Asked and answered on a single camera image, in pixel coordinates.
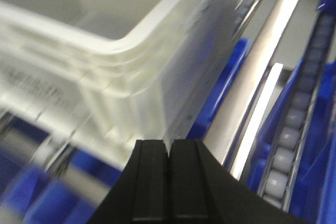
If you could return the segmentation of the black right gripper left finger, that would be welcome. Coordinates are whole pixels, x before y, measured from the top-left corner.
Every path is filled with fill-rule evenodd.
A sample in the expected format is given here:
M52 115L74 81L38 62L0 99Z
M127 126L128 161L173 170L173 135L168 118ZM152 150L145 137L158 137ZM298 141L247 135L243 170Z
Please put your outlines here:
M162 140L138 140L91 223L167 223L168 156Z

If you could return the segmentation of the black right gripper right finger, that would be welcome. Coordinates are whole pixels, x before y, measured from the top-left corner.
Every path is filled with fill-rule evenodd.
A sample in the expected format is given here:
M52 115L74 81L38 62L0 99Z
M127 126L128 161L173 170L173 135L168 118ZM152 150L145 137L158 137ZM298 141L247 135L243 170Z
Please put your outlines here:
M176 140L170 157L171 223L304 223L237 181L201 140Z

